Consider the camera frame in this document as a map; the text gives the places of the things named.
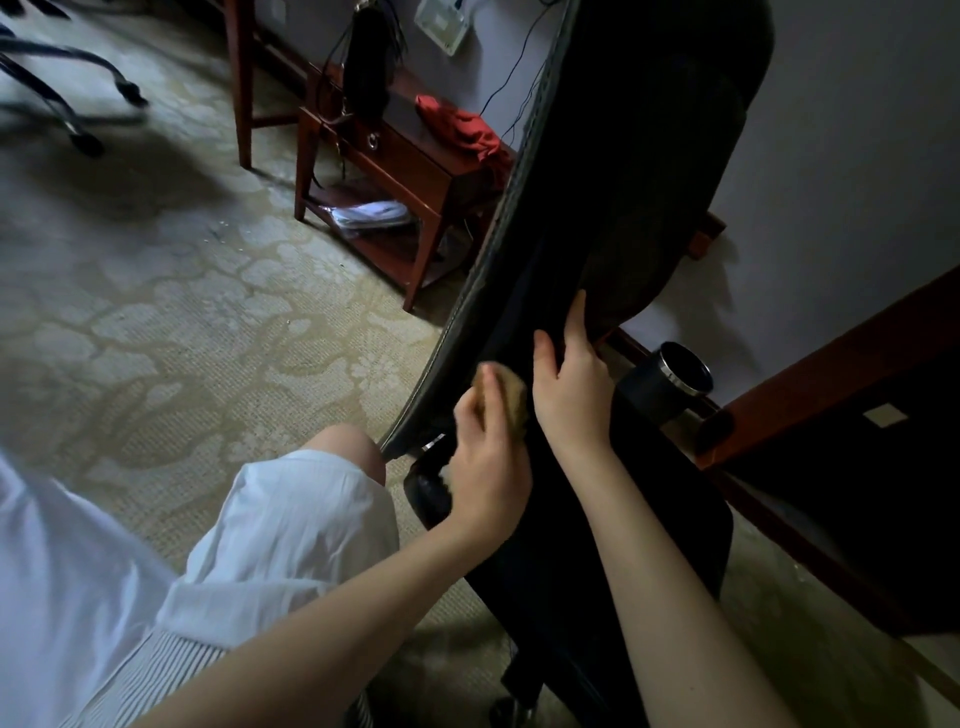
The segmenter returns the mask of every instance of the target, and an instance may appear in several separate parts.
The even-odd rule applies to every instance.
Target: wooden table leg
[[[306,109],[300,109],[297,126],[297,182],[295,184],[294,217],[303,221],[306,198],[313,181],[313,167],[317,163],[317,148],[320,146],[320,127]]]
[[[226,0],[224,16],[227,22],[237,151],[240,166],[250,169],[253,129],[253,0]]]
[[[426,270],[430,267],[430,261],[437,252],[445,232],[446,224],[443,218],[435,217],[423,220],[420,228],[420,243],[417,246],[417,259],[414,260],[414,269],[407,283],[407,295],[403,299],[403,310],[407,313],[414,309],[414,299],[417,297],[417,292],[420,291],[420,286],[426,277]]]

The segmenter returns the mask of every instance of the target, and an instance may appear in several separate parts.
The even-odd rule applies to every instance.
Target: chair caster
[[[91,133],[71,134],[70,141],[88,157],[97,158],[104,153],[103,142]]]
[[[150,103],[140,95],[140,87],[130,81],[118,81],[117,90],[132,106],[142,108]]]
[[[490,708],[491,728],[521,728],[530,722],[533,709],[524,708],[511,697],[501,697]]]

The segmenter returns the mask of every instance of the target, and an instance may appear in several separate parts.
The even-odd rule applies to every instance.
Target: patterned carpet
[[[322,226],[295,222],[292,128],[256,132],[256,173],[237,166],[220,37],[166,5],[65,7],[73,22],[10,24],[105,55],[151,105],[127,106],[85,64],[26,61],[106,144],[91,160],[0,76],[0,440],[180,568],[243,462],[338,421],[386,429],[458,281],[409,316]],[[262,76],[255,96],[262,112],[295,104]],[[407,466],[389,469],[404,540],[420,532],[398,488]],[[891,642],[741,520],[723,603],[805,725],[927,725]],[[508,659],[461,583],[374,697],[389,725],[479,728]],[[573,721],[547,695],[537,725]]]

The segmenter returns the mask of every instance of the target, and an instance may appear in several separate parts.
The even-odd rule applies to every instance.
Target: black cable
[[[482,108],[482,109],[480,109],[480,115],[481,115],[481,116],[483,116],[483,112],[487,110],[487,107],[490,105],[490,102],[493,100],[493,97],[496,96],[496,94],[498,94],[500,91],[502,91],[504,88],[507,87],[507,84],[510,82],[510,79],[511,79],[511,78],[513,77],[513,75],[514,75],[514,71],[516,71],[516,67],[520,65],[520,60],[523,58],[523,52],[527,50],[527,41],[530,40],[530,34],[534,32],[534,28],[537,27],[537,23],[540,22],[540,20],[543,18],[543,16],[546,15],[547,12],[548,12],[554,5],[556,5],[558,1],[559,1],[559,0],[551,0],[551,4],[550,4],[550,5],[546,5],[546,4],[544,3],[544,0],[540,0],[540,3],[543,5],[543,10],[540,11],[540,14],[537,16],[537,19],[534,20],[533,24],[530,26],[530,30],[527,31],[527,37],[523,39],[523,47],[520,48],[520,55],[519,55],[519,57],[516,59],[516,63],[514,63],[514,67],[510,69],[510,74],[507,76],[507,80],[503,82],[503,85],[502,85],[500,88],[498,88],[496,91],[494,91],[494,92],[490,95],[490,98],[487,99],[487,103],[483,105],[483,108]]]
[[[523,103],[520,104],[520,111],[516,113],[516,119],[514,119],[514,123],[511,124],[509,127],[507,127],[507,131],[500,136],[500,138],[502,139],[504,136],[506,136],[509,133],[511,135],[510,136],[511,145],[513,145],[514,139],[516,138],[516,135],[515,135],[516,125],[520,123],[520,117],[523,116],[523,110],[527,108],[527,104],[529,104],[530,99],[533,98],[534,88],[537,87],[537,81],[540,78],[540,74],[543,73],[543,69],[545,67],[546,67],[546,59],[543,59],[543,63],[540,64],[540,70],[537,71],[537,75],[534,76],[534,81],[530,84],[530,89],[527,91],[527,97],[523,100]]]

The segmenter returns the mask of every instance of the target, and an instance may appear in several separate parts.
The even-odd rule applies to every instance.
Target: white wall
[[[728,234],[624,327],[700,354],[721,403],[960,265],[960,3],[772,6]]]
[[[317,63],[324,61],[348,25],[355,4],[354,0],[286,0],[286,23],[279,25],[271,17],[272,2],[256,0],[257,20]],[[471,29],[457,55],[450,58],[414,25],[420,0],[394,2],[410,49],[408,67],[431,90],[469,111],[480,111],[506,80],[527,30],[543,10],[538,0],[465,0],[462,11],[472,18]],[[491,101],[484,119],[497,133],[503,134],[516,118],[563,13],[561,3],[537,24],[513,78]],[[525,119],[526,112],[516,125],[515,149],[519,148]]]

